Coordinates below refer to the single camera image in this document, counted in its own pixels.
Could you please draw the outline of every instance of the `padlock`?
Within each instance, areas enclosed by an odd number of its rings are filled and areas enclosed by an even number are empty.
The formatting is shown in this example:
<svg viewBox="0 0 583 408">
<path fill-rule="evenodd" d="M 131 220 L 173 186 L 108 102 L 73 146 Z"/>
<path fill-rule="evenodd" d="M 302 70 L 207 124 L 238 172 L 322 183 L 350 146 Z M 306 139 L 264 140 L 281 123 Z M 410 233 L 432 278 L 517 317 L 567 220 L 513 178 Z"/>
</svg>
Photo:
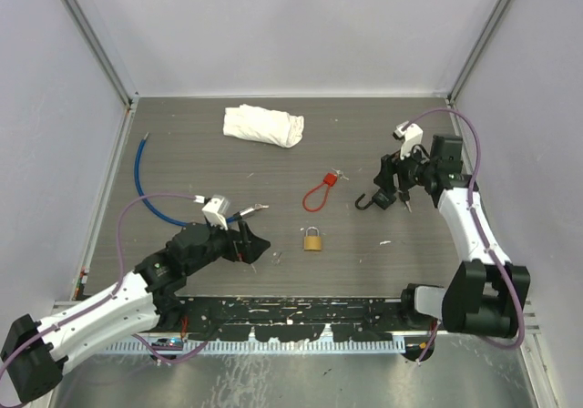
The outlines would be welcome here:
<svg viewBox="0 0 583 408">
<path fill-rule="evenodd" d="M 315 235 L 310 235 L 310 230 L 315 230 Z M 307 251 L 322 251 L 322 237 L 320 231 L 314 226 L 306 229 L 303 237 L 303 249 Z"/>
</svg>

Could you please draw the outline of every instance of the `cable connector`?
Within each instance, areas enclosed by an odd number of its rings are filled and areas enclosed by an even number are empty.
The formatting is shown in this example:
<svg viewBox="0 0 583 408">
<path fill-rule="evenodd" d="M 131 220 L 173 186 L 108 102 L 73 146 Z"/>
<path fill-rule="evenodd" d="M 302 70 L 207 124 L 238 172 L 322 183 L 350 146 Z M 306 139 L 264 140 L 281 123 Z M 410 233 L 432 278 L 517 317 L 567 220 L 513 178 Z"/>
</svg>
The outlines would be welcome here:
<svg viewBox="0 0 583 408">
<path fill-rule="evenodd" d="M 255 212 L 262 209 L 267 209 L 270 205 L 261 205 L 260 203 L 255 203 L 248 208 L 242 209 L 233 215 L 235 221 L 239 221 L 240 219 L 247 219 L 248 217 L 255 215 Z"/>
</svg>

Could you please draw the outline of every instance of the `padlock shackle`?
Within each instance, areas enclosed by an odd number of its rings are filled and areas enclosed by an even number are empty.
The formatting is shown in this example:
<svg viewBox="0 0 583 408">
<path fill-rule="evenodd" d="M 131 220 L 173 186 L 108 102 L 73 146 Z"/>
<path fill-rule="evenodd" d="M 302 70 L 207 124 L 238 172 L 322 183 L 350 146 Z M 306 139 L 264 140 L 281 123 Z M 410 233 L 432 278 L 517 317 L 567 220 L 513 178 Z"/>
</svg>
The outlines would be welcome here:
<svg viewBox="0 0 583 408">
<path fill-rule="evenodd" d="M 310 230 L 315 230 L 316 231 L 316 234 L 317 234 L 316 237 L 319 237 L 320 236 L 320 230 L 318 228 L 316 228 L 315 226 L 310 226 L 309 228 L 307 228 L 306 231 L 305 231 L 305 233 L 304 233 L 304 236 L 309 237 L 308 231 L 310 231 Z"/>
</svg>

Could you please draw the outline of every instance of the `gray wall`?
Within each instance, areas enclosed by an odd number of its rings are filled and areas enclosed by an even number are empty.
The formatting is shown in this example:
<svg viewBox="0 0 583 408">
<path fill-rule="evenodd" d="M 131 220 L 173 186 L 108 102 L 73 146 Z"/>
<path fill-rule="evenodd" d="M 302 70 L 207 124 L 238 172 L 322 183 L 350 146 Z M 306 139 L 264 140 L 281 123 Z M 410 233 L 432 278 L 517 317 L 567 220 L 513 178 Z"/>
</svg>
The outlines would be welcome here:
<svg viewBox="0 0 583 408">
<path fill-rule="evenodd" d="M 484 146 L 480 185 L 532 300 L 567 406 L 581 406 L 583 0 L 516 0 L 459 99 Z"/>
<path fill-rule="evenodd" d="M 0 0 L 0 30 L 1 342 L 71 292 L 124 108 L 60 0 Z"/>
<path fill-rule="evenodd" d="M 448 92 L 495 1 L 80 0 L 141 96 Z"/>
</svg>

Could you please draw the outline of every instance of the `blue cable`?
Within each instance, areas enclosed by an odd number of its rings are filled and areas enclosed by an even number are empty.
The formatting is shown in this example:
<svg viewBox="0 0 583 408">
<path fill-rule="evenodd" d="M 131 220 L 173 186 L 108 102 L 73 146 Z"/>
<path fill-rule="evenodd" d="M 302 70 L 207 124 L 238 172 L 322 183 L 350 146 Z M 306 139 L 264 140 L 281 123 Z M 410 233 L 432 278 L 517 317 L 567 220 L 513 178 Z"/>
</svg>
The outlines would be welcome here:
<svg viewBox="0 0 583 408">
<path fill-rule="evenodd" d="M 142 185 L 139 182 L 139 162 L 142 159 L 142 152 L 144 151 L 144 147 L 146 146 L 146 141 L 148 140 L 148 134 L 139 142 L 138 152 L 136 153 L 136 160 L 134 161 L 134 183 L 136 184 L 136 190 L 140 197 L 144 196 L 144 190 L 142 189 Z M 164 215 L 162 212 L 156 209 L 154 205 L 150 203 L 148 199 L 142 200 L 146 207 L 159 219 L 163 219 L 167 223 L 174 224 L 175 226 L 180 226 L 182 228 L 186 227 L 188 223 L 184 221 L 179 221 L 177 219 L 172 219 L 171 217 Z M 229 217 L 227 219 L 228 223 L 232 223 L 235 219 L 233 217 Z"/>
</svg>

